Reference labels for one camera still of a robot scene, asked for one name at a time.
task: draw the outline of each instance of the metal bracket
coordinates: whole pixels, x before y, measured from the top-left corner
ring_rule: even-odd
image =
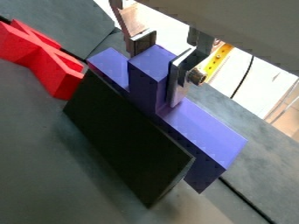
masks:
[[[198,68],[200,62],[210,56],[214,37],[190,29],[188,43],[196,42],[196,48],[184,51],[170,63],[168,86],[166,100],[171,107],[182,101],[188,93],[190,84],[200,85],[206,80],[206,73]]]

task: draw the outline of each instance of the black cable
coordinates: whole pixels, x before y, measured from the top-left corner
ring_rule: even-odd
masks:
[[[234,98],[234,96],[235,96],[235,94],[238,93],[239,88],[241,88],[241,86],[242,86],[242,84],[243,84],[246,78],[249,77],[249,71],[250,71],[250,69],[251,69],[251,67],[253,67],[254,58],[255,58],[255,56],[253,55],[253,57],[251,57],[251,61],[250,61],[250,63],[249,63],[249,67],[247,67],[247,72],[246,72],[246,74],[245,74],[245,76],[243,76],[243,79],[242,79],[241,83],[238,84],[238,87],[237,87],[235,92],[234,92],[233,96],[230,97],[230,99]]]

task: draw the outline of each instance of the red object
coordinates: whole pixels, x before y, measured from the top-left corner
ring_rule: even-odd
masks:
[[[68,100],[80,84],[83,65],[62,45],[27,24],[0,22],[0,59],[28,67],[51,95]]]

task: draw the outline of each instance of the gray surface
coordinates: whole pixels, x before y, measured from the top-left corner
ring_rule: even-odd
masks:
[[[146,209],[30,70],[0,60],[2,224],[263,224],[217,181],[186,184]]]
[[[130,58],[130,53],[127,52],[127,43],[124,41],[124,34],[118,28],[100,42],[98,47],[88,55],[88,58],[106,51],[110,47],[115,48],[120,53],[123,53]]]
[[[277,223],[298,223],[299,143],[211,86],[188,97],[249,140],[223,178]]]
[[[115,29],[92,0],[2,0],[0,16],[20,19],[83,59]]]

